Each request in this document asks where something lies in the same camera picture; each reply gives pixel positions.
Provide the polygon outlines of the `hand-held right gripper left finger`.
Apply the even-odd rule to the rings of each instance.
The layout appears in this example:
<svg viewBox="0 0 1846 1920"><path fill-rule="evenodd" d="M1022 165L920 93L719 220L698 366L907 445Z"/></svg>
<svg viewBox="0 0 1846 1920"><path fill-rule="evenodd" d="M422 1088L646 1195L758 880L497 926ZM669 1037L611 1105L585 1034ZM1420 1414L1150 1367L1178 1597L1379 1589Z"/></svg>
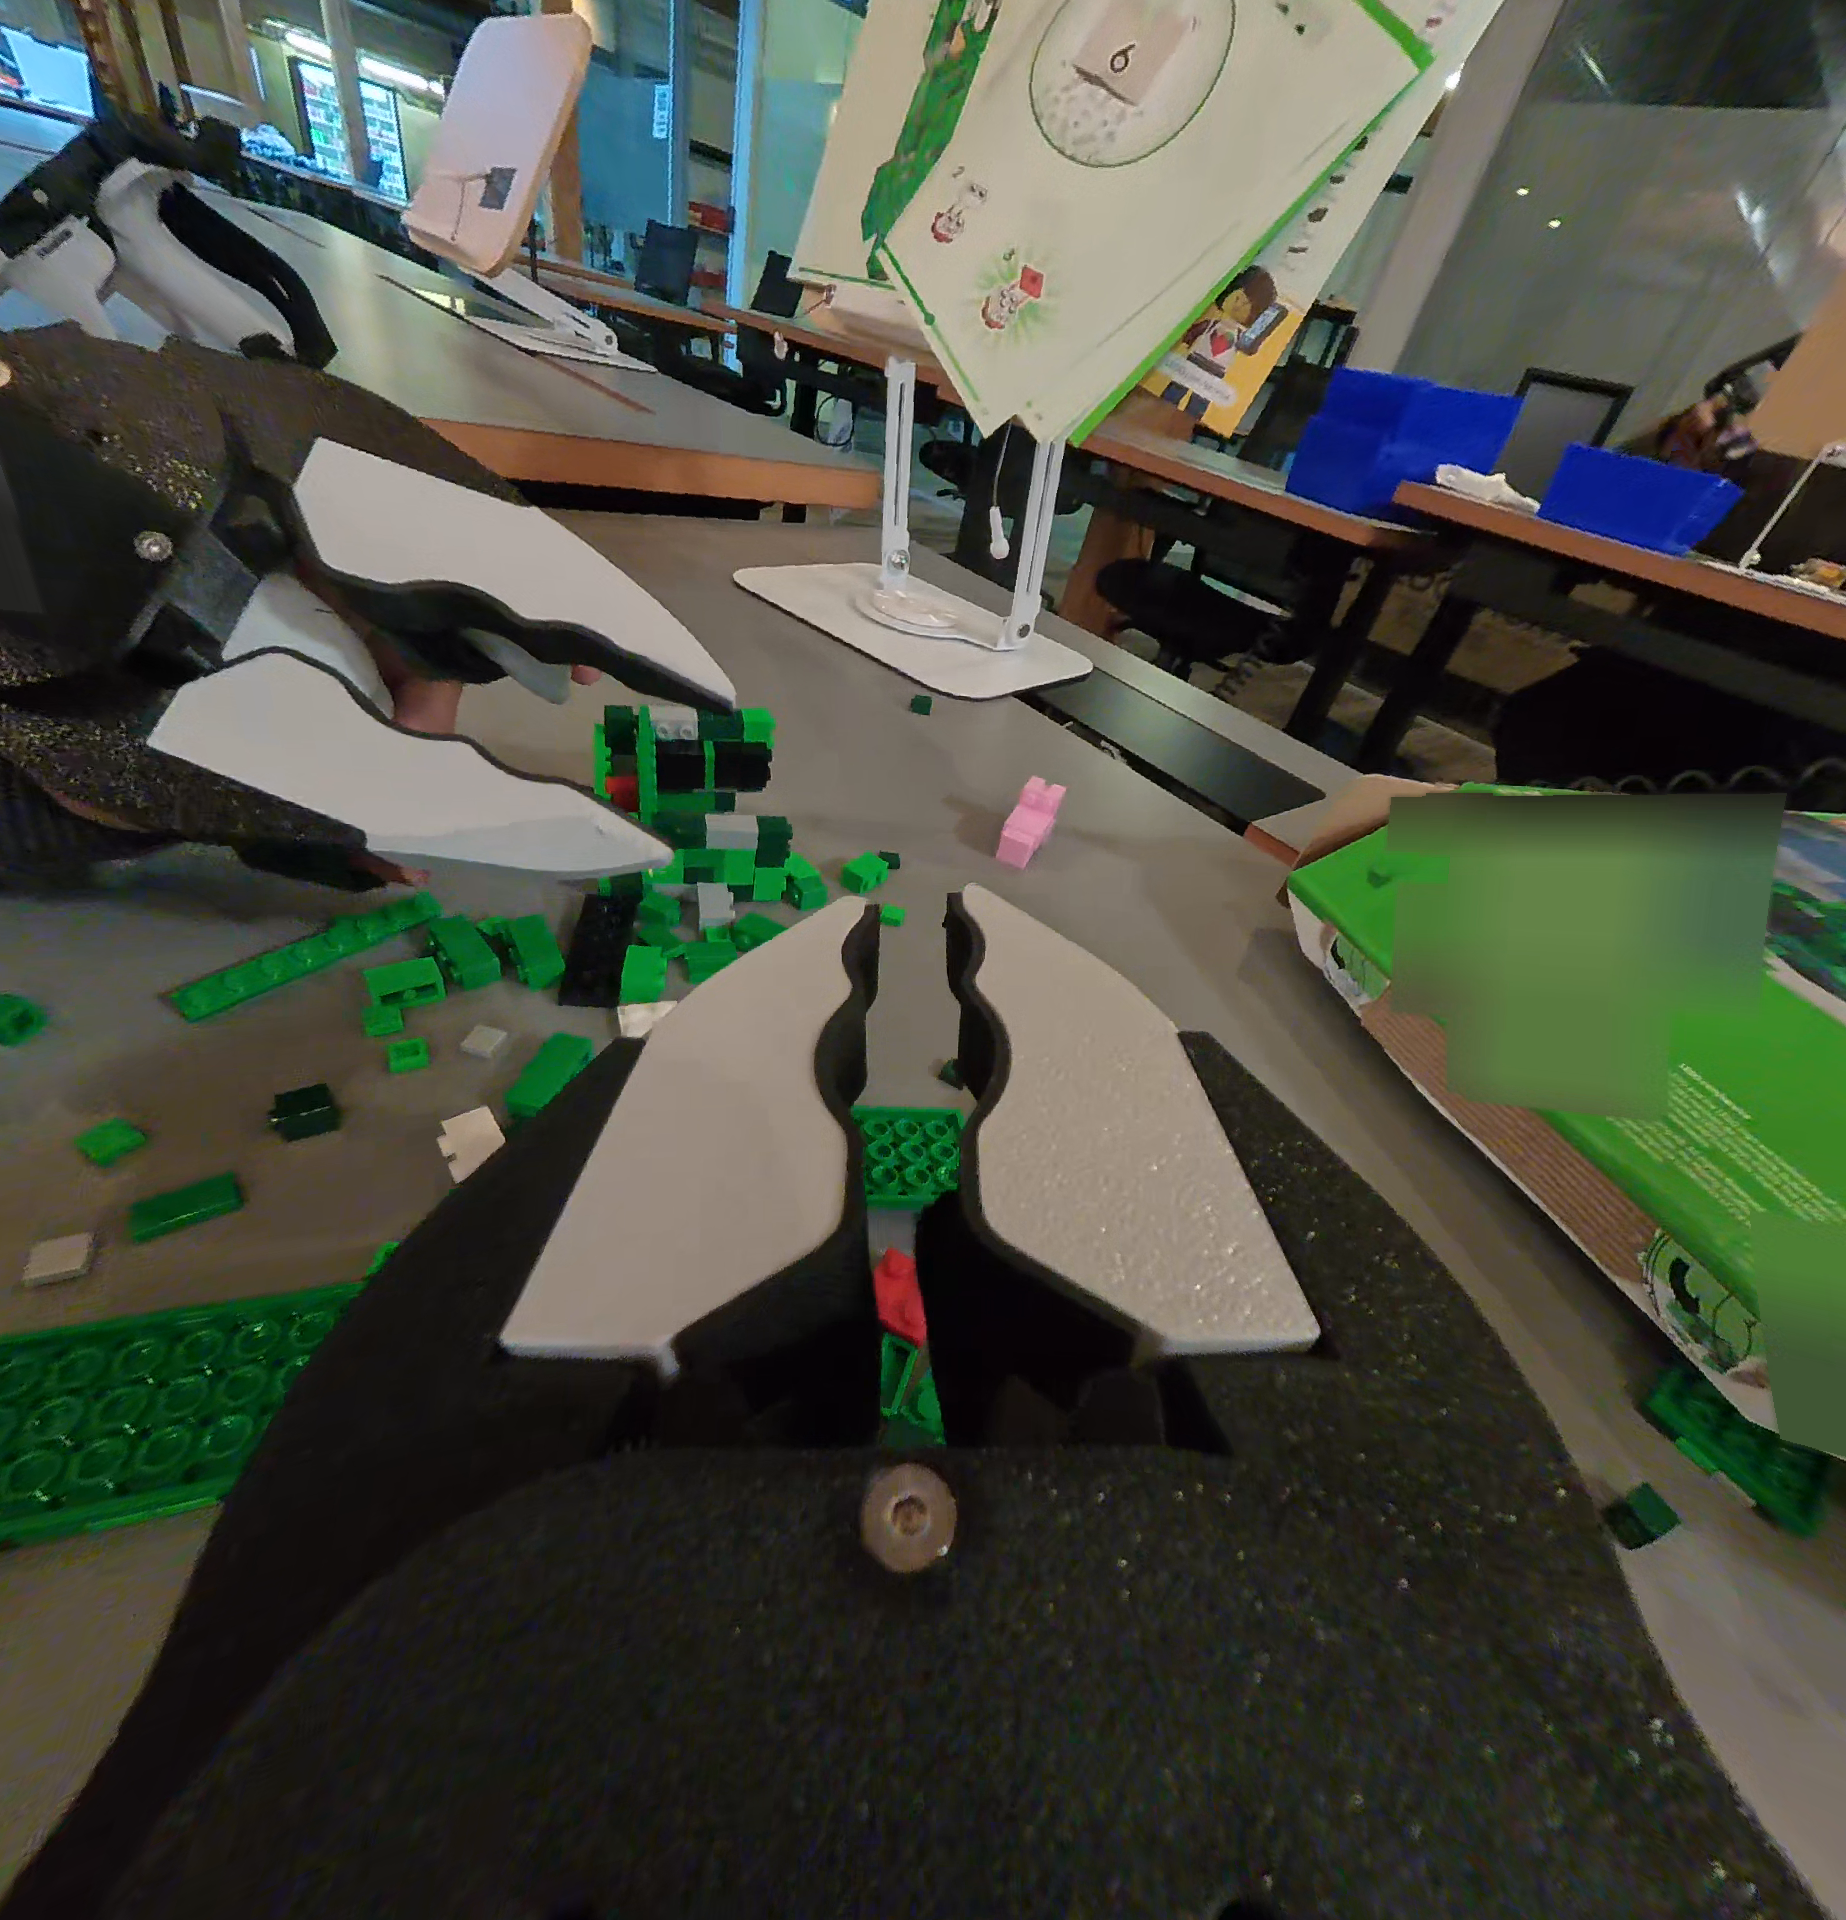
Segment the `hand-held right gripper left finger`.
<svg viewBox="0 0 1846 1920"><path fill-rule="evenodd" d="M875 906L832 902L652 1026L506 1313L506 1357L638 1365L790 1442L875 1438L852 1105L878 939Z"/></svg>

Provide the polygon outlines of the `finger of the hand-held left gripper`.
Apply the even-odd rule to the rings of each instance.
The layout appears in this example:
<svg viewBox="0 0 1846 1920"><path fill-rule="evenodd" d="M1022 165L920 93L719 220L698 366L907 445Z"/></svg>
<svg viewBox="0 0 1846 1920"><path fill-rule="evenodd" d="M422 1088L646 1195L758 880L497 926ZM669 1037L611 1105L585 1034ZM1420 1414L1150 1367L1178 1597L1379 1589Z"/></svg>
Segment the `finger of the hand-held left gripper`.
<svg viewBox="0 0 1846 1920"><path fill-rule="evenodd" d="M589 792L521 777L462 735L382 722L333 668L283 649L180 687L149 750L358 830L394 863L462 863L539 880L616 880L670 848Z"/></svg>
<svg viewBox="0 0 1846 1920"><path fill-rule="evenodd" d="M730 673L669 606L529 505L314 440L289 516L313 565L382 630L495 633L539 665L589 665L657 703L736 707Z"/></svg>

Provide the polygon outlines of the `person's left forearm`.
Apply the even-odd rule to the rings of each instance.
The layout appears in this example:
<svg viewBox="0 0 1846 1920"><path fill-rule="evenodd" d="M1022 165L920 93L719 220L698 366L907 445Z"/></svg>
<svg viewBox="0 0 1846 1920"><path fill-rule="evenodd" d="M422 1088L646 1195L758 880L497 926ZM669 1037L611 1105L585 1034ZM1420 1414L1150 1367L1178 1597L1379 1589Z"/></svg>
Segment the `person's left forearm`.
<svg viewBox="0 0 1846 1920"><path fill-rule="evenodd" d="M186 772L87 779L65 794L0 755L0 890L89 889L107 869L143 863L161 852L202 846L253 863L272 854L255 839L205 839L217 817Z"/></svg>

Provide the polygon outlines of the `grey desk with wooden edge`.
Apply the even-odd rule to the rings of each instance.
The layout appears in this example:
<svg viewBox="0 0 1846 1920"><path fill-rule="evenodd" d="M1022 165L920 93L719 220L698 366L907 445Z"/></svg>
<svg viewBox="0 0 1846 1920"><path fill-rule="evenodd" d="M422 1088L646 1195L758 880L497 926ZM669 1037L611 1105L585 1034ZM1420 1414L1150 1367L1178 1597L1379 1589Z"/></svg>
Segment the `grey desk with wooden edge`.
<svg viewBox="0 0 1846 1920"><path fill-rule="evenodd" d="M437 277L314 220L202 193L310 284L333 334L313 370L161 336L119 299L119 345L50 326L0 294L7 401L105 468L196 507L223 480L223 440L292 477L313 440L403 460L472 491L550 511L754 519L762 511L870 511L881 471L698 396L655 370L530 355L437 299Z"/></svg>

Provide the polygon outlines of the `wooden office desk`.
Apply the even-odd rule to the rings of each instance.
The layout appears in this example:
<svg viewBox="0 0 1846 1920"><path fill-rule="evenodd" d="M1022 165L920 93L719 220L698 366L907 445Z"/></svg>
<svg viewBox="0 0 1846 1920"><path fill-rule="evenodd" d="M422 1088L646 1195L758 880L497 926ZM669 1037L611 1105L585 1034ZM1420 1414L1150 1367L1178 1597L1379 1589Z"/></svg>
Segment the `wooden office desk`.
<svg viewBox="0 0 1846 1920"><path fill-rule="evenodd" d="M1398 486L1394 505L1452 536L1457 563L1439 609L1364 734L1359 770L1398 751L1480 612L1846 738L1846 596L1702 557L1663 557L1433 486Z"/></svg>

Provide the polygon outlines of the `person's left hand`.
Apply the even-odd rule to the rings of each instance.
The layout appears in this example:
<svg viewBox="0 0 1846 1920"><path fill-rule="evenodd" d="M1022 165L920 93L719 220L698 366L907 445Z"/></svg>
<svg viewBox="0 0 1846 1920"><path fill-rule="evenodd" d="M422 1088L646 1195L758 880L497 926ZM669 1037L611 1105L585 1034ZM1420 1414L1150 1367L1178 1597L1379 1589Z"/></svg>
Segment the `person's left hand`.
<svg viewBox="0 0 1846 1920"><path fill-rule="evenodd" d="M408 734L460 734L460 698L468 683L419 673L408 658L390 654L376 658L376 673L390 697L390 718Z"/></svg>

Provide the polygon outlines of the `loose small green bricks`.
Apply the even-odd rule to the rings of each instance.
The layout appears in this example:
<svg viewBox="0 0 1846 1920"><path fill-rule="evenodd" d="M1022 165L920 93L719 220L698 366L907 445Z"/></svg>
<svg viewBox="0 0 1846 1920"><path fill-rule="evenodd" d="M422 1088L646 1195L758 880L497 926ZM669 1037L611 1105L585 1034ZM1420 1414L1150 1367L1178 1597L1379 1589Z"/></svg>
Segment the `loose small green bricks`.
<svg viewBox="0 0 1846 1920"><path fill-rule="evenodd" d="M116 880L119 869L107 869L89 889L74 890L0 890L0 901L50 901L50 898L78 898L93 895ZM649 906L669 908L664 898L643 898L638 886L617 890L617 881L602 881L599 895L639 901L639 914ZM358 908L382 906L390 895L365 898ZM621 997L623 1006L616 1012L621 1020L621 1041L599 1041L595 1031L550 1031L541 1040L530 1040L529 1048L510 1063L506 1088L478 1107L491 1107L502 1119L506 1144L489 1163L502 1171L548 1171L548 1119L576 1116L576 1105L568 1102L568 1088L599 1092L592 1060L605 1060L611 1071L631 1066L635 1048L646 1040L649 1023L657 1023L661 999L664 999L664 964L674 947L649 947L643 945L638 914L635 945L623 957L621 969ZM437 1056L430 1048L430 1034L422 1034L422 1020L445 1012L460 997L482 997L515 991L524 993L533 988L533 997L550 993L561 980L561 957L553 945L553 928L541 915L512 915L512 918L462 918L443 914L426 928L411 934L400 934L382 947L336 964L325 973L355 971L358 984L358 1034L382 1056L382 1071L391 1077L411 1077L430 1071ZM223 1016L217 1020L202 1020L186 1026L218 1023L237 1019L243 1009ZM0 1048L17 1048L24 1041L38 1041L47 1034L47 1009L33 999L0 993ZM1227 1060L1218 1060L1218 1048L1209 1040L1188 1037L1191 1060L1218 1105L1218 1071L1227 1071ZM577 1157L585 1160L592 1138L599 1135L599 1119L577 1125ZM1302 1243L1292 1226L1276 1226L1276 1243L1283 1246L1292 1268L1309 1258L1317 1243ZM343 1285L375 1285L375 1268L365 1268L355 1282ZM497 1337L482 1337L476 1349L476 1367L482 1376L512 1379L521 1367L533 1367L545 1372L550 1360L520 1360L506 1357ZM691 1442L708 1442L712 1448L724 1448L727 1453L736 1448L765 1448L774 1450L798 1450L801 1445L786 1438L783 1431L765 1431L760 1424L750 1424L736 1397L724 1397L713 1393L689 1393L689 1389L664 1389L652 1372L638 1365L623 1365L631 1384L638 1389L655 1389L655 1414L657 1428L655 1442L661 1448L680 1448ZM1096 1404L1095 1414L1074 1428L951 1428L944 1424L944 1404L938 1393L930 1349L912 1349L902 1338L892 1338L881 1331L881 1445L878 1458L863 1461L863 1546L891 1572L938 1572L950 1548L958 1539L974 1536L976 1521L976 1498L966 1489L966 1474L976 1465L1026 1465L1026 1462L1065 1462L1065 1448L1074 1445L1096 1445L1114 1448L1129 1458L1142 1458L1145 1448L1202 1448L1209 1453L1223 1453L1223 1442L1209 1431L1202 1435L1195 1427L1204 1414L1202 1379L1185 1372L1188 1393L1185 1404L1174 1406L1174 1427L1160 1427L1153 1410L1145 1404Z"/></svg>

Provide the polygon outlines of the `green wedge brick plate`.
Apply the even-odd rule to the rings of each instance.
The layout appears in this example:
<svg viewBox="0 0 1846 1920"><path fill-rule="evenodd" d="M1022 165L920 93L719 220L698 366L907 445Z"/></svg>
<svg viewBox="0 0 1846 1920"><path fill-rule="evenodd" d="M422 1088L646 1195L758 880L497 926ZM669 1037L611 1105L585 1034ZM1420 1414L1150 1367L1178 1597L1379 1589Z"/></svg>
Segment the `green wedge brick plate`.
<svg viewBox="0 0 1846 1920"><path fill-rule="evenodd" d="M870 1212L920 1212L958 1192L958 1107L852 1107Z"/></svg>

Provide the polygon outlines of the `black and white device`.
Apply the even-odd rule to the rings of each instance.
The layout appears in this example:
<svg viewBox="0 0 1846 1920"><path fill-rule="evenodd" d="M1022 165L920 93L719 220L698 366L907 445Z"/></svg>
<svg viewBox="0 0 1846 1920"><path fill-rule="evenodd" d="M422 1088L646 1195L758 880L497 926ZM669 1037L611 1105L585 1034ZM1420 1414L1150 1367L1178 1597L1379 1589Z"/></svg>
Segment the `black and white device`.
<svg viewBox="0 0 1846 1920"><path fill-rule="evenodd" d="M103 341L119 336L107 299L125 299L171 336L329 369L336 345L306 279L195 193L232 186L242 154L223 117L95 117L3 193L0 296Z"/></svg>

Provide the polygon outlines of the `black office chair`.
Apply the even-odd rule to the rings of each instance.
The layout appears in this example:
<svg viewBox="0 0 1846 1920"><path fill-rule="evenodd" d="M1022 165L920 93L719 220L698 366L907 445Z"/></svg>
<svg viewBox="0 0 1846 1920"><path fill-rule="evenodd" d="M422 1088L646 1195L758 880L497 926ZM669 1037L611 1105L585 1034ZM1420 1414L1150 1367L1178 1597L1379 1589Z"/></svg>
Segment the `black office chair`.
<svg viewBox="0 0 1846 1920"><path fill-rule="evenodd" d="M1193 552L1188 565L1168 561L1114 561L1095 575L1109 609L1109 638L1139 630L1156 643L1156 665L1178 681L1209 665L1215 693L1230 698L1267 665L1296 665L1315 654L1299 619L1299 591L1279 570L1215 561Z"/></svg>

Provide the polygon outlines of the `green rectangular brick plate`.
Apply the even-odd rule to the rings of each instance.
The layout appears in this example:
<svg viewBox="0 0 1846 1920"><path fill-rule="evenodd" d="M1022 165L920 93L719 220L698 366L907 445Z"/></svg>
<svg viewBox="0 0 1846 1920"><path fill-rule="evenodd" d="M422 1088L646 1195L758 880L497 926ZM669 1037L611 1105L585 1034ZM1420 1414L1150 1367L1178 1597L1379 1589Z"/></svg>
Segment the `green rectangular brick plate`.
<svg viewBox="0 0 1846 1920"><path fill-rule="evenodd" d="M360 1289L0 1337L0 1548L223 1501Z"/></svg>

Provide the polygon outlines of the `green toy box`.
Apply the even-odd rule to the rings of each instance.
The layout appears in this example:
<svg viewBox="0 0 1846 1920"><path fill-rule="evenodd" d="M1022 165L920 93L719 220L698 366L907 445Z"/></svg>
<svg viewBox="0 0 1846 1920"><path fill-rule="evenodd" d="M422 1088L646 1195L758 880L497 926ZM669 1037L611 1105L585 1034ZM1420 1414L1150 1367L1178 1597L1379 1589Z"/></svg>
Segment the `green toy box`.
<svg viewBox="0 0 1846 1920"><path fill-rule="evenodd" d="M1846 813L1364 777L1290 908L1723 1404L1846 1462Z"/></svg>

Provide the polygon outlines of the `yellow toy box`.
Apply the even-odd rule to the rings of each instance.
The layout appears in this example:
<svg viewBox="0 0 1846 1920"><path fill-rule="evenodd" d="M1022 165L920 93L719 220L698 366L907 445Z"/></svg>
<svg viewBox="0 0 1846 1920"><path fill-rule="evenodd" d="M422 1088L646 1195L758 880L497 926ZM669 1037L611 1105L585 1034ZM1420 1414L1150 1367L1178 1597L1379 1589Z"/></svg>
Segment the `yellow toy box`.
<svg viewBox="0 0 1846 1920"><path fill-rule="evenodd" d="M1139 381L1193 431L1230 440L1296 341L1315 294L1279 287L1269 268L1239 268Z"/></svg>

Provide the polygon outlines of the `open instruction booklet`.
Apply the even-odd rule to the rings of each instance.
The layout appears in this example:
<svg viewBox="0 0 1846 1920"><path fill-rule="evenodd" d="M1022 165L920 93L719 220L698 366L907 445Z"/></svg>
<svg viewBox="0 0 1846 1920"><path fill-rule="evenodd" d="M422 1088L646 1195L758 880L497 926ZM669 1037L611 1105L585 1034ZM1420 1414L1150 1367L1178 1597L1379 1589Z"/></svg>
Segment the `open instruction booklet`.
<svg viewBox="0 0 1846 1920"><path fill-rule="evenodd" d="M1496 4L870 4L790 273L1080 442L1249 268L1292 312Z"/></svg>

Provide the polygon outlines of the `black monitor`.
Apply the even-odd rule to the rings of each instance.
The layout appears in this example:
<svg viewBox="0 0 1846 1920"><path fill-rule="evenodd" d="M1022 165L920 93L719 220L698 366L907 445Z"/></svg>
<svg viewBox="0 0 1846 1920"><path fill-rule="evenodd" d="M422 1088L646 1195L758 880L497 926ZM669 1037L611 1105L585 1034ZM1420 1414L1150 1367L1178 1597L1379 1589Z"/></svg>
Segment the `black monitor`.
<svg viewBox="0 0 1846 1920"><path fill-rule="evenodd" d="M1607 442L1633 398L1629 384L1556 369L1527 369L1516 388L1520 413L1496 475L1525 498L1541 501L1572 445Z"/></svg>

